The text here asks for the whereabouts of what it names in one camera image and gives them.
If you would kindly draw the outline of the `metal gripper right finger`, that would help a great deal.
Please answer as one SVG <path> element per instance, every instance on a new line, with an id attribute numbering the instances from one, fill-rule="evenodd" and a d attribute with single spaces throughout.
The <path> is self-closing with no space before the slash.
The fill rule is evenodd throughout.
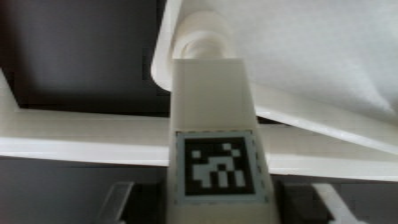
<path id="1" fill-rule="evenodd" d="M 313 188 L 333 214 L 329 224 L 368 224 L 357 219 L 333 185 L 327 183 L 315 183 Z"/>

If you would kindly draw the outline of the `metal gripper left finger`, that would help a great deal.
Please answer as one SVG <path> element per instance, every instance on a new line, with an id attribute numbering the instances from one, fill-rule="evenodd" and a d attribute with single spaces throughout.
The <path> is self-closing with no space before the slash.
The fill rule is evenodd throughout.
<path id="1" fill-rule="evenodd" d="M 123 213 L 128 205 L 134 182 L 118 182 L 109 190 L 94 224 L 126 224 Z"/>

